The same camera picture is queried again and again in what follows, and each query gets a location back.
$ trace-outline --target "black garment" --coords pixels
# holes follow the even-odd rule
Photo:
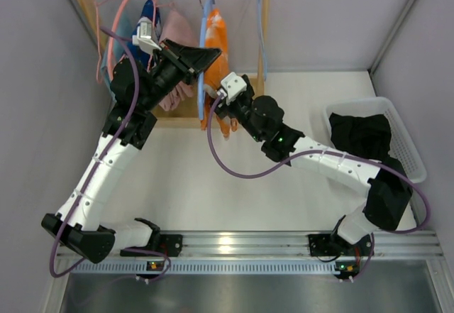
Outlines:
[[[331,114],[331,141],[341,151],[367,159],[384,160],[391,142],[391,127],[383,114],[365,118]]]

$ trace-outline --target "table surface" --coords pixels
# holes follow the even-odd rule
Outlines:
[[[265,92],[284,109],[284,122],[330,145],[323,120],[326,105],[374,97],[367,72],[269,73]],[[214,144],[229,168],[257,173],[274,165],[244,130]],[[213,159],[206,132],[156,128],[131,162],[106,205],[102,221],[148,219],[162,230],[319,231],[331,230],[365,199],[346,186],[308,170],[284,166],[267,177],[242,180]],[[399,229],[415,227],[407,208]]]

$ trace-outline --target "blue hanger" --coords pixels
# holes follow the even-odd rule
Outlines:
[[[208,16],[213,10],[214,0],[206,0],[204,6],[204,17],[201,20],[200,27],[200,48],[205,48],[205,36],[206,36],[206,22]],[[197,106],[199,107],[199,119],[204,119],[204,104],[205,104],[205,91],[204,91],[204,73],[199,75],[199,83],[197,85]]]

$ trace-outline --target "wooden frame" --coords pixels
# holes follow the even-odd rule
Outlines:
[[[96,7],[92,0],[77,0],[91,30],[96,33]],[[267,37],[268,25],[268,9],[270,7],[270,0],[262,0],[262,28],[263,38]],[[107,37],[102,35],[100,37],[101,49],[104,51],[106,47]],[[262,52],[259,48],[258,59],[258,74],[257,76],[250,77],[251,84],[254,87],[256,95],[263,95],[265,93],[265,81],[263,79],[263,61]],[[182,101],[178,108],[174,111],[165,112],[161,108],[156,109],[153,113],[158,117],[157,126],[159,127],[173,127],[173,128],[195,128],[200,127],[200,121],[197,116],[197,104],[194,101]]]

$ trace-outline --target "white laundry basket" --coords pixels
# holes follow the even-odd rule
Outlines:
[[[420,183],[426,179],[427,172],[413,141],[400,119],[394,105],[384,97],[354,99],[331,104],[324,111],[326,125],[331,137],[331,125],[329,116],[332,113],[341,116],[373,116],[384,114],[391,126],[391,144],[389,154],[400,160],[404,166],[407,177],[415,183]]]

